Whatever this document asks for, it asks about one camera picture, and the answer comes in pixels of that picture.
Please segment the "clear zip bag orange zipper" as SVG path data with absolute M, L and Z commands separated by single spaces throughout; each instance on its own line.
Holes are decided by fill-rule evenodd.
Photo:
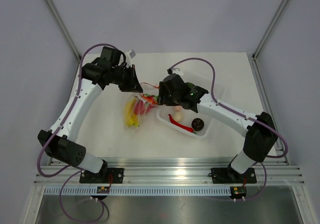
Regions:
M 158 107 L 159 85 L 141 82 L 142 93 L 132 93 L 123 108 L 124 128 L 135 132 L 150 113 Z

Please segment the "red dragon fruit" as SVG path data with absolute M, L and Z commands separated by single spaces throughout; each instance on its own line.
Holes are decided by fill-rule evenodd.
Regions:
M 135 102 L 134 113 L 136 115 L 147 115 L 152 109 L 158 107 L 158 96 L 140 94 Z

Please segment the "yellow banana bunch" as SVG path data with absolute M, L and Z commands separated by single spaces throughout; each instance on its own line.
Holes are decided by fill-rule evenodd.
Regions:
M 123 111 L 123 121 L 127 127 L 137 128 L 139 126 L 139 118 L 134 113 L 136 100 L 137 98 L 135 96 L 130 97 L 125 104 L 124 111 Z

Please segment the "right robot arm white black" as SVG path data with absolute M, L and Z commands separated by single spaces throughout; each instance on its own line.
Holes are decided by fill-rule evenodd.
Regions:
M 185 110 L 209 116 L 244 137 L 242 150 L 226 168 L 227 179 L 232 183 L 240 183 L 253 164 L 262 163 L 278 139 L 268 113 L 254 115 L 235 110 L 231 105 L 213 98 L 207 89 L 184 82 L 176 73 L 159 83 L 158 104 L 181 106 Z

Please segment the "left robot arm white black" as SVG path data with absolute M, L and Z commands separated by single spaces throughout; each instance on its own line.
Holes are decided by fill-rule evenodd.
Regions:
M 76 143 L 80 128 L 91 106 L 108 85 L 117 85 L 125 93 L 142 93 L 143 89 L 132 63 L 136 55 L 133 50 L 121 51 L 106 43 L 101 43 L 99 47 L 102 48 L 100 56 L 92 62 L 84 64 L 84 59 L 80 60 L 77 87 L 58 119 L 49 130 L 38 133 L 42 149 L 36 165 L 38 173 L 45 178 L 53 175 L 41 169 L 44 154 L 65 163 L 67 167 L 90 172 L 90 177 L 97 183 L 103 183 L 108 178 L 108 164 Z

